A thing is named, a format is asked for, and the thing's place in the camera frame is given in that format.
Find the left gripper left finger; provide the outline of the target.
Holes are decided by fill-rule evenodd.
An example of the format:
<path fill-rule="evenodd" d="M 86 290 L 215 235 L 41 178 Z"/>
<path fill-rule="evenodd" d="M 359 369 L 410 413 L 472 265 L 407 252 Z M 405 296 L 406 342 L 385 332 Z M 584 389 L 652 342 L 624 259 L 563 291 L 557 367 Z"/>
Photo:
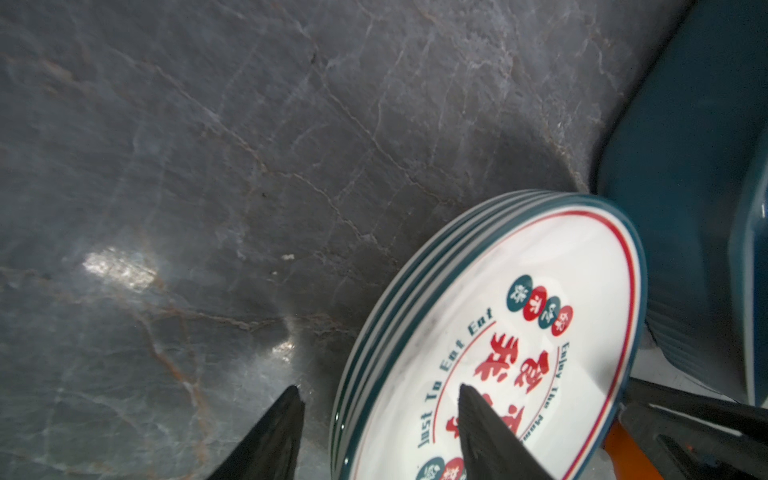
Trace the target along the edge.
<path fill-rule="evenodd" d="M 208 479 L 292 480 L 304 415 L 305 402 L 291 385 Z"/>

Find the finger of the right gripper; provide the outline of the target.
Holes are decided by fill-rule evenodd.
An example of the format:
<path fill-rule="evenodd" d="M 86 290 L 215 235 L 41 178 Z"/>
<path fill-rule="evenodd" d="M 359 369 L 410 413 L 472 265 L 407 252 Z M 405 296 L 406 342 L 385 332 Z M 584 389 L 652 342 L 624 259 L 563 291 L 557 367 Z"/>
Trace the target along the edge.
<path fill-rule="evenodd" d="M 765 479 L 767 411 L 632 378 L 618 416 L 665 479 Z"/>

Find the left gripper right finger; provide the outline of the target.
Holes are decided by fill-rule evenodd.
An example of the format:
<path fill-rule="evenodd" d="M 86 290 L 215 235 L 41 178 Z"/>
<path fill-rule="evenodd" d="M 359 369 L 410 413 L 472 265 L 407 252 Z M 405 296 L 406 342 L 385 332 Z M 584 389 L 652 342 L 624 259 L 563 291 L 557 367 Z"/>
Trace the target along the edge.
<path fill-rule="evenodd" d="M 469 480 L 551 479 L 487 401 L 466 384 L 460 387 L 458 426 Z"/>

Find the white plate red characters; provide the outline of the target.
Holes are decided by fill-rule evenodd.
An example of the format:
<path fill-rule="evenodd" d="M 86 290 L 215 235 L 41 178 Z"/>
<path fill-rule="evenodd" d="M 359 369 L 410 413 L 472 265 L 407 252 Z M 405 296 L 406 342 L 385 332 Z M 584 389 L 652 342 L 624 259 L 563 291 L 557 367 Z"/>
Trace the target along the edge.
<path fill-rule="evenodd" d="M 368 354 L 337 479 L 463 479 L 470 385 L 555 479 L 598 449 L 647 300 L 639 235 L 614 203 L 553 192 L 498 211 L 426 272 Z"/>

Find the green rim Hao Shi Wei plate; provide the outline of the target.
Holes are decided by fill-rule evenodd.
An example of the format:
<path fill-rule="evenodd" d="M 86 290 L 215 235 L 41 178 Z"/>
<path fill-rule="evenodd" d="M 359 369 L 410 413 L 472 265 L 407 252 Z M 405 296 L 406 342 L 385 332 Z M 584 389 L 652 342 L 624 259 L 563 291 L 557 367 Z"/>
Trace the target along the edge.
<path fill-rule="evenodd" d="M 365 377 L 369 362 L 368 354 L 375 349 L 379 341 L 384 339 L 391 320 L 423 275 L 431 270 L 454 244 L 461 241 L 469 230 L 484 222 L 487 217 L 495 215 L 498 211 L 504 213 L 508 210 L 526 208 L 529 204 L 541 202 L 553 194 L 552 191 L 534 189 L 510 192 L 470 208 L 435 233 L 390 282 L 368 315 L 355 341 L 337 389 L 329 433 L 332 479 L 340 476 L 341 439 L 348 423 L 353 397 L 360 389 Z"/>

